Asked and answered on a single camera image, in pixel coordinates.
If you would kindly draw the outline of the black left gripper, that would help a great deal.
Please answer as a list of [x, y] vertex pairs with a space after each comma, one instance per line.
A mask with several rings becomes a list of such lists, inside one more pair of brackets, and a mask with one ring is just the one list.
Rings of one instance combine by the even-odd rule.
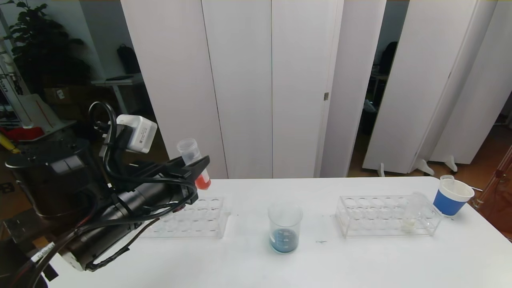
[[210, 157], [202, 157], [185, 164], [183, 158], [174, 158], [164, 165], [164, 172], [150, 176], [117, 176], [117, 181], [130, 184], [121, 200], [135, 218], [161, 218], [194, 204], [198, 199], [195, 184], [210, 164]]

